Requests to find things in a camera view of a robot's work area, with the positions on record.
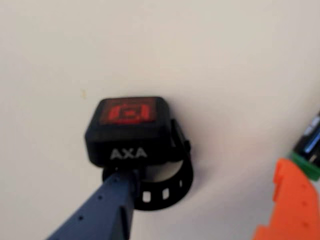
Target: red led display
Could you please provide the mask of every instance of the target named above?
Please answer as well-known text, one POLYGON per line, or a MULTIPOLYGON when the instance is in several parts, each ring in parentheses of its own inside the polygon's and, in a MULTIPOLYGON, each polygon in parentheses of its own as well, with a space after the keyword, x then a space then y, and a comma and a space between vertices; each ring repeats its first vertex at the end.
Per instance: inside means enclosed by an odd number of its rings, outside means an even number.
POLYGON ((156 102, 154 98, 118 98, 106 101, 100 124, 141 124, 155 120, 156 102))

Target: white wall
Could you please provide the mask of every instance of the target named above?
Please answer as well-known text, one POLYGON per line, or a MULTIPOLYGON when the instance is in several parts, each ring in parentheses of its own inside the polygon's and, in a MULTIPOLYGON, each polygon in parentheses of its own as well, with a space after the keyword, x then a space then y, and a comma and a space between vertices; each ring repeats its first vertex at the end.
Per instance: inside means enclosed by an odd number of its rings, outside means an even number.
POLYGON ((139 95, 170 103, 195 182, 131 239, 251 239, 319 111, 319 22, 318 0, 0 0, 0 239, 44 239, 90 196, 96 104, 139 95))

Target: orange object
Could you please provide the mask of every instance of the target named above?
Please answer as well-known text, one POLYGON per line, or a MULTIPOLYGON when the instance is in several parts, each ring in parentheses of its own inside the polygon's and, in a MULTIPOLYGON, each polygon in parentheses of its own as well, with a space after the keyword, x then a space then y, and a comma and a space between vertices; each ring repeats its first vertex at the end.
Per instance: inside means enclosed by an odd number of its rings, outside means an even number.
POLYGON ((253 240, 320 240, 319 199, 293 162, 280 159, 274 179, 274 211, 269 226, 258 226, 253 240))

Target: axa logo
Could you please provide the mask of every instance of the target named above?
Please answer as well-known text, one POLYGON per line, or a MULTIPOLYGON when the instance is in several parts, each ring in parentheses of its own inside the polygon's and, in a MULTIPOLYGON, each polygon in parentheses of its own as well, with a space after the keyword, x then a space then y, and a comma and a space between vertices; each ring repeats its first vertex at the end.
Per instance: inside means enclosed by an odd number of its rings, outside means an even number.
POLYGON ((110 160, 115 160, 115 159, 138 159, 138 158, 147 158, 148 155, 146 154, 146 151, 142 147, 138 147, 137 150, 134 148, 122 148, 117 149, 114 148, 111 152, 110 155, 110 160))

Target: strap hole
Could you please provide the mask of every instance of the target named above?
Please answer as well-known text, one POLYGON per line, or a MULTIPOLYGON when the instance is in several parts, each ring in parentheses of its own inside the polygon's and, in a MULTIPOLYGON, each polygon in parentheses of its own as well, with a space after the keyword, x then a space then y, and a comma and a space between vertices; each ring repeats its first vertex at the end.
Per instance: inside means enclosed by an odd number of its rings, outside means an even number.
POLYGON ((168 199, 169 196, 170 196, 169 188, 164 189, 164 190, 162 191, 162 198, 163 198, 163 200, 168 199))
POLYGON ((150 203, 151 202, 151 192, 144 191, 142 195, 142 201, 144 203, 150 203))

